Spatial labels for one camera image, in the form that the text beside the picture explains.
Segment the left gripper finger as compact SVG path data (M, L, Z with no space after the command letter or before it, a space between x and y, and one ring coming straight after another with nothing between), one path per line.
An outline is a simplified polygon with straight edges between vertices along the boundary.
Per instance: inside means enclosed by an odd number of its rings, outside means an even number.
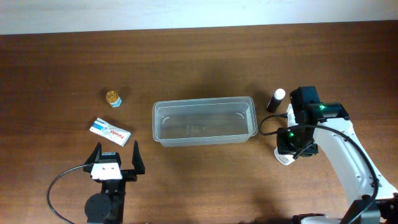
M139 145L137 141L134 141L134 148L132 153L132 165L136 175L143 175L146 172L144 162L139 152Z
M98 142L96 147L94 148L93 152L90 154L90 156L85 161L84 165L93 164L95 162L98 162L100 159L100 156L101 156L101 143Z

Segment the white clear-capped bottle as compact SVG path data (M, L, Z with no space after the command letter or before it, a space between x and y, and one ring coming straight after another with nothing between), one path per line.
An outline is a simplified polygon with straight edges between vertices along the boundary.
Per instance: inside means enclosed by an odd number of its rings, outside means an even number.
M285 166L290 165L291 163L293 163L295 161L294 156L290 155L290 154L279 154L278 152L278 148L274 149L274 155L276 157L276 159Z

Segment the white Panadol box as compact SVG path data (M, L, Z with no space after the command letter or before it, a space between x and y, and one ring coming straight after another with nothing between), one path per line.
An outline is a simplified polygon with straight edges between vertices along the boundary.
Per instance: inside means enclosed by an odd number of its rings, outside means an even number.
M106 138L121 147L124 147L125 143L131 136L131 133L129 131L113 126L112 124L109 124L101 118L97 118L93 122L89 130L92 133Z

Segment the black bottle white cap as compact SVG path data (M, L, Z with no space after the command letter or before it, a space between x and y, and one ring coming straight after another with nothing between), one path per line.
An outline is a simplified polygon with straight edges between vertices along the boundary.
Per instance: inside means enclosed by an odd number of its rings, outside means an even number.
M276 111L276 109L279 107L279 105L281 104L282 100L284 99L285 94L286 94L286 92L284 89L278 88L274 92L271 100L269 101L269 103L267 105L267 108L266 108L267 112L274 113Z

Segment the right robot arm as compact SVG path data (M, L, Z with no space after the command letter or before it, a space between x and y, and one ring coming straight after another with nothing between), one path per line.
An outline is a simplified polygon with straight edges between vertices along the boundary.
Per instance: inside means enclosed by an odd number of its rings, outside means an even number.
M294 216L294 223L397 223L397 189L362 147L342 104L323 103L315 87L302 86L290 94L287 119L277 130L277 160L287 166L322 149L350 204L341 219L312 213Z

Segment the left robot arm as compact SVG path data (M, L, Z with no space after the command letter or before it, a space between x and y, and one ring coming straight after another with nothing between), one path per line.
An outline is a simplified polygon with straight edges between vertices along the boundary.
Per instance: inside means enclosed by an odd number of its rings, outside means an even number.
M85 203L88 223L122 223L126 184L135 182L146 168L139 152L137 141L132 152L133 169L122 169L117 152L103 152L98 143L87 158L83 170L101 184L101 191L92 195Z

